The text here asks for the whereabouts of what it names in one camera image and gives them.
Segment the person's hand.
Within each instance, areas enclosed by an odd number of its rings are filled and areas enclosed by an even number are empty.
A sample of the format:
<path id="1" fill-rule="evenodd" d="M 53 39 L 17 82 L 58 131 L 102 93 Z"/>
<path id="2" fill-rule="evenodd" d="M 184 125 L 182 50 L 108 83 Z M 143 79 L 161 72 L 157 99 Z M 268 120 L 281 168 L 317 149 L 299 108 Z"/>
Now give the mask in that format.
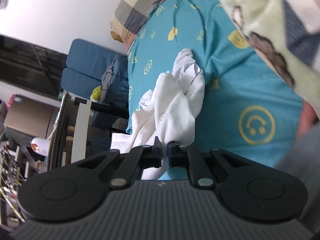
<path id="1" fill-rule="evenodd" d="M 299 117 L 298 131 L 296 139 L 301 138 L 316 122 L 317 114 L 313 107 L 307 103 L 303 102 L 303 108 Z"/>

